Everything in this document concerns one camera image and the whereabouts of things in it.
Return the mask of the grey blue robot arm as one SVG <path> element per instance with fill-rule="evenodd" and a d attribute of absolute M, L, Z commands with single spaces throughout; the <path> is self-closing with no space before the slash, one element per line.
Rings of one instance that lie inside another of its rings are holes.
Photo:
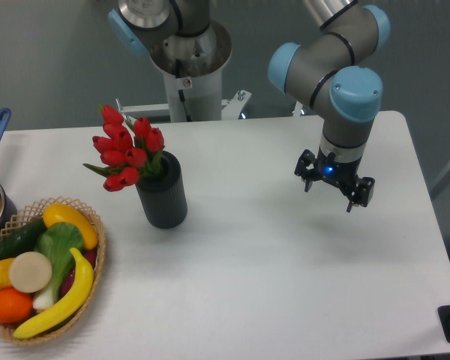
<path fill-rule="evenodd" d="M 306 188 L 322 181 L 339 189 L 350 206 L 365 207 L 374 180 L 360 177 L 358 168 L 383 83 L 359 64 L 387 41 L 389 18 L 357 1 L 305 5 L 321 37 L 306 47 L 281 45 L 268 64 L 269 81 L 324 121 L 318 152 L 304 151 L 295 174 Z M 130 52 L 148 55 L 163 74 L 173 122 L 222 119 L 222 70 L 232 44 L 207 1 L 120 1 L 108 21 Z"/>

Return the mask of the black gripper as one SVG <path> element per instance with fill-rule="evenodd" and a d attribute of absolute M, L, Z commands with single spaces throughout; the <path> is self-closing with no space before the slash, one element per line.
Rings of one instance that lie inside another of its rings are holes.
<path fill-rule="evenodd" d="M 368 207 L 374 193 L 375 179 L 358 176 L 361 160 L 359 157 L 353 162 L 341 163 L 326 157 L 321 150 L 315 155 L 305 149 L 298 158 L 294 174 L 304 182 L 305 192 L 318 181 L 339 188 L 349 200 L 346 212 L 350 213 L 353 207 Z"/>

